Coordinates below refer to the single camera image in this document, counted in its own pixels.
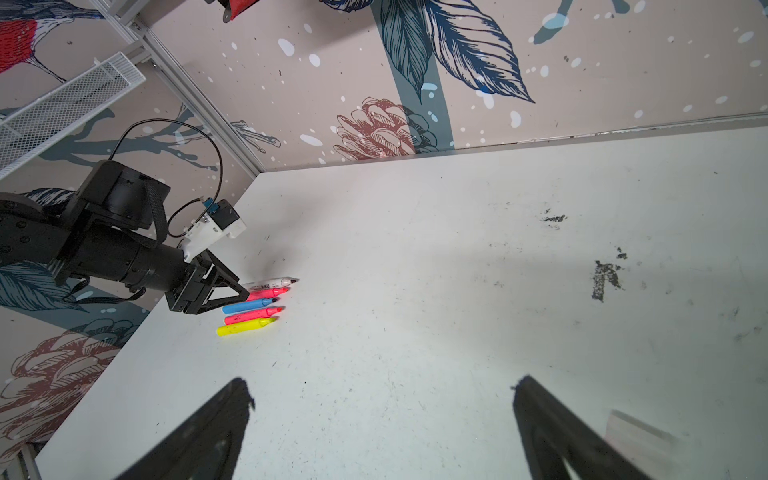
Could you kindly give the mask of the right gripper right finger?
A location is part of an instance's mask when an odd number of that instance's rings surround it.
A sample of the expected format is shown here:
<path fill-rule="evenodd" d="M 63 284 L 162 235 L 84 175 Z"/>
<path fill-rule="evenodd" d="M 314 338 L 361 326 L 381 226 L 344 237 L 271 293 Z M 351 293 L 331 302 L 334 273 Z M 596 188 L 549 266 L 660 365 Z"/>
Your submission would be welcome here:
<path fill-rule="evenodd" d="M 513 388 L 513 411 L 533 479 L 641 479 L 649 476 L 609 446 L 531 376 Z"/>

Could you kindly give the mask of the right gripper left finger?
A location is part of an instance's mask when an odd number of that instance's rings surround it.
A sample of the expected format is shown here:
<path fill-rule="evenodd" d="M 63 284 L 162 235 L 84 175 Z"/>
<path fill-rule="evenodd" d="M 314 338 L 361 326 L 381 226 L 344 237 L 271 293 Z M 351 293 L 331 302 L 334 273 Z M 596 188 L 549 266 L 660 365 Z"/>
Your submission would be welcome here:
<path fill-rule="evenodd" d="M 246 381 L 231 380 L 117 478 L 232 479 L 254 409 Z"/>

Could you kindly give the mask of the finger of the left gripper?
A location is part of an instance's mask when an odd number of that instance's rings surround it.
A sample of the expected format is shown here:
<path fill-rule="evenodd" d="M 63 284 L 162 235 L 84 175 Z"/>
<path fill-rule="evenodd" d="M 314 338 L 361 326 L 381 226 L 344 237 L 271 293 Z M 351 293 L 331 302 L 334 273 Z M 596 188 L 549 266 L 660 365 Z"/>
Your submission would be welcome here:
<path fill-rule="evenodd" d="M 202 276 L 205 300 L 246 300 L 250 292 L 240 284 L 239 277 L 216 255 L 204 250 L 197 256 L 204 268 Z"/>
<path fill-rule="evenodd" d="M 240 293 L 238 295 L 222 297 L 216 299 L 209 299 L 207 296 L 199 297 L 191 301 L 185 307 L 185 313 L 189 315 L 198 315 L 206 313 L 211 310 L 223 308 L 225 306 L 244 303 L 248 299 L 248 292 Z"/>

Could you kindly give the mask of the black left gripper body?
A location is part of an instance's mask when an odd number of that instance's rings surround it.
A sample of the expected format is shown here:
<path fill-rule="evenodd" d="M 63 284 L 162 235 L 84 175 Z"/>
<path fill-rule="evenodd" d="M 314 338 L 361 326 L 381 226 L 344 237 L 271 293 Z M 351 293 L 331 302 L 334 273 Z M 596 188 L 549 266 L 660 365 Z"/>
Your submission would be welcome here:
<path fill-rule="evenodd" d="M 189 264 L 178 284 L 165 295 L 169 310 L 188 315 L 198 314 L 210 294 L 207 273 L 207 267 Z"/>

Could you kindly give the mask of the yellow highlighter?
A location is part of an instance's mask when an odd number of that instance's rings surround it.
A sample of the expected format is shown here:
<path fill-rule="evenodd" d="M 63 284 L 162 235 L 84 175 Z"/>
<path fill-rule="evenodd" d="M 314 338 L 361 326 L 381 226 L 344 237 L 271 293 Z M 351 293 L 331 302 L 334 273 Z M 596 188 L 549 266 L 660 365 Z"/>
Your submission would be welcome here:
<path fill-rule="evenodd" d="M 258 330 L 272 323 L 275 323 L 277 320 L 278 320 L 277 317 L 258 318 L 258 319 L 244 321 L 244 322 L 234 323 L 231 325 L 224 325 L 216 329 L 216 334 L 219 337 L 225 337 L 225 336 L 235 335 L 235 334 L 244 333 L 248 331 Z"/>

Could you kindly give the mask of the white red whiteboard marker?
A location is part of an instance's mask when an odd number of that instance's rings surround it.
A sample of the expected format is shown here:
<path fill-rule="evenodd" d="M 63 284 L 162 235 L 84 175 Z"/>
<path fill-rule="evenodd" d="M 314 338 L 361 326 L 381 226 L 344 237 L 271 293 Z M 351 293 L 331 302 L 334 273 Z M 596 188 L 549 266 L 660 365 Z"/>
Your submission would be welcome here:
<path fill-rule="evenodd" d="M 293 277 L 279 277 L 267 280 L 252 281 L 242 283 L 242 286 L 249 291 L 259 291 L 267 289 L 287 288 L 298 282 L 297 278 Z"/>

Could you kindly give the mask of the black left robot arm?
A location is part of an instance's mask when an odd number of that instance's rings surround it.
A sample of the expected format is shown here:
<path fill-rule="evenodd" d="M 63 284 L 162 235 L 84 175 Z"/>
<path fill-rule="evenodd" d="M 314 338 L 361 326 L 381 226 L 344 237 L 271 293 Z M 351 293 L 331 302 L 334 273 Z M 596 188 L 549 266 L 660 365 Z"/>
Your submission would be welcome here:
<path fill-rule="evenodd" d="M 113 160 L 101 161 L 61 205 L 20 194 L 1 196 L 1 264 L 33 263 L 48 272 L 56 301 L 94 303 L 80 290 L 92 279 L 125 286 L 135 301 L 150 290 L 170 310 L 196 315 L 247 300 L 239 277 L 210 250 L 246 225 L 226 200 L 209 202 L 203 217 L 171 247 L 165 183 Z"/>

